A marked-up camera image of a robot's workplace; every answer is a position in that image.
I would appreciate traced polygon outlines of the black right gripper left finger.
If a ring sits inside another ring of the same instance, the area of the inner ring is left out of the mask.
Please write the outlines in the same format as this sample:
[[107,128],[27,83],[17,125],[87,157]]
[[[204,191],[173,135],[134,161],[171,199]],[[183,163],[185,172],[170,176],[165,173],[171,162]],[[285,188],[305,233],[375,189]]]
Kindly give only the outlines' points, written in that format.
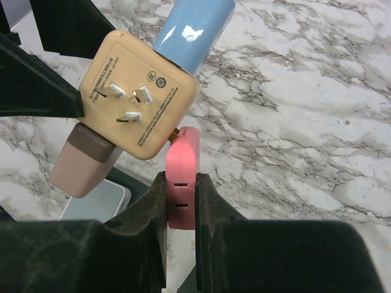
[[166,178],[96,220],[1,222],[2,292],[161,292],[167,267]]

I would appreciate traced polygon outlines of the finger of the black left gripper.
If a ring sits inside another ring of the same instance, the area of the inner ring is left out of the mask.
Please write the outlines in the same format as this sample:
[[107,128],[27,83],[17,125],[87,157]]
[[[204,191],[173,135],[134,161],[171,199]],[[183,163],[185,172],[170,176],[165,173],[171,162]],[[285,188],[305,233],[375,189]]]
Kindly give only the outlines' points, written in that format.
[[1,36],[1,116],[79,118],[80,92],[37,56]]
[[115,27],[90,0],[30,0],[43,49],[93,59]]

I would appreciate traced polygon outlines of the beige cube socket adapter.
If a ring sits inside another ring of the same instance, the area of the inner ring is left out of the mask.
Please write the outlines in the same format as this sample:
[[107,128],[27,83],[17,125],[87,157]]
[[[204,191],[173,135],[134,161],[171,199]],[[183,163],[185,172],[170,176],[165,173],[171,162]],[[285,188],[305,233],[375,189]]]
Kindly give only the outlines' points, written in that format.
[[130,155],[155,157],[199,94],[191,74],[127,31],[105,36],[82,80],[80,122]]

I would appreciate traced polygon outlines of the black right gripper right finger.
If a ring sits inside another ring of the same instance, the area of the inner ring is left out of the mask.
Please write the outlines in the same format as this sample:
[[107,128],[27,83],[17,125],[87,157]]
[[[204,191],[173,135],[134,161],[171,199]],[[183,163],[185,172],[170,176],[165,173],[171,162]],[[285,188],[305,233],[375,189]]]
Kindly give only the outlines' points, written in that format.
[[202,292],[383,292],[360,234],[335,220],[249,220],[210,176],[195,185]]

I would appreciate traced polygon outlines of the pink plug adapter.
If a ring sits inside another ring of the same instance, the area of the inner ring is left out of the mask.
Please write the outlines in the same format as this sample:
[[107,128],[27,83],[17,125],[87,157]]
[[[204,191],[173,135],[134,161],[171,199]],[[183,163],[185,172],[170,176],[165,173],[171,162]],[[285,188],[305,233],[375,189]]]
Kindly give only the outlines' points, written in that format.
[[199,172],[199,130],[182,127],[166,155],[167,220],[172,229],[195,229],[195,184]]

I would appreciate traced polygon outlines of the black slab under power bank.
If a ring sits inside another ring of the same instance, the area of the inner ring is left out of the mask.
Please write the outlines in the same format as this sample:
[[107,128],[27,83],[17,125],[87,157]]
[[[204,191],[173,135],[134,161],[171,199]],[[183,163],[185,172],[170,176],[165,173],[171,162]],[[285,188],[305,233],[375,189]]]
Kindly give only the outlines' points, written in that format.
[[106,176],[106,179],[130,190],[131,198],[128,203],[128,206],[132,205],[135,201],[137,201],[149,189],[148,185],[142,183],[141,181],[137,180],[136,178],[133,178],[130,175],[127,175],[126,173],[115,167],[110,170],[110,172]]

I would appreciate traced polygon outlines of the dusty pink USB charger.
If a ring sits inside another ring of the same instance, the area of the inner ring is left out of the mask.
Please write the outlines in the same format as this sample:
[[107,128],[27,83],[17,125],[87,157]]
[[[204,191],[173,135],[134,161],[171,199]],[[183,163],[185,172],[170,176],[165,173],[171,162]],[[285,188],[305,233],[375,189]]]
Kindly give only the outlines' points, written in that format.
[[85,197],[108,175],[122,149],[77,123],[65,142],[49,180],[72,197]]

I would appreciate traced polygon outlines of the light blue USB charger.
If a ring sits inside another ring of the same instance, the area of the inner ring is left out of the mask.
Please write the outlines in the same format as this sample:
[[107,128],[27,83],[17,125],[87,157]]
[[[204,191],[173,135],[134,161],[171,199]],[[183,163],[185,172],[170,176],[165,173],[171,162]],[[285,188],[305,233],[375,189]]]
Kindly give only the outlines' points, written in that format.
[[177,0],[152,49],[195,75],[234,9],[234,0]]

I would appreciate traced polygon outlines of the grey white power bank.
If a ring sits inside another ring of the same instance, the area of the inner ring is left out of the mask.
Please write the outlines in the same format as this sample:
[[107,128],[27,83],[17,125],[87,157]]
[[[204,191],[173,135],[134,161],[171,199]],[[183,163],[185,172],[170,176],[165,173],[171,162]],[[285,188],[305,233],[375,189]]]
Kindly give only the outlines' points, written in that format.
[[85,197],[71,197],[60,220],[97,220],[104,223],[121,213],[130,199],[128,188],[105,179]]

